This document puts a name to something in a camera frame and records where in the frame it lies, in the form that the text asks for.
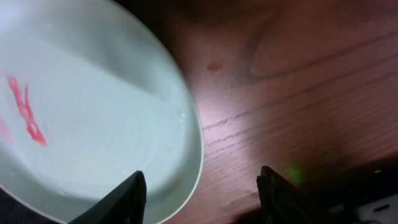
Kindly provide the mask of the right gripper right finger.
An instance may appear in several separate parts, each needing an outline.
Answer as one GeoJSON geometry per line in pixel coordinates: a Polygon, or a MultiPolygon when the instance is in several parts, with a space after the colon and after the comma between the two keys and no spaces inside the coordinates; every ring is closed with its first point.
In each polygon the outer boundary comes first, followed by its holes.
{"type": "Polygon", "coordinates": [[[325,213],[269,166],[261,167],[261,174],[256,181],[264,223],[326,223],[325,213]]]}

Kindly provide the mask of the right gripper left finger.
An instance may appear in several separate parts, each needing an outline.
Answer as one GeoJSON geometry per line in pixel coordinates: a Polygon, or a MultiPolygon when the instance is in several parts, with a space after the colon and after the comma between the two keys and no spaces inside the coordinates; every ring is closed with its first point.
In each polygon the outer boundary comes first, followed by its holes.
{"type": "Polygon", "coordinates": [[[68,224],[142,224],[146,199],[146,180],[138,170],[68,224]]]}

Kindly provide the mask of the light green plate with stain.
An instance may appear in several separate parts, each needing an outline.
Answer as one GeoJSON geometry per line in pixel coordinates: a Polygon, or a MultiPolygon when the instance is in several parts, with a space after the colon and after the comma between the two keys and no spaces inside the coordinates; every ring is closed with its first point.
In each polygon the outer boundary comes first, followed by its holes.
{"type": "Polygon", "coordinates": [[[135,171],[144,223],[192,196],[200,117],[174,59],[114,1],[1,2],[1,187],[59,223],[135,171]]]}

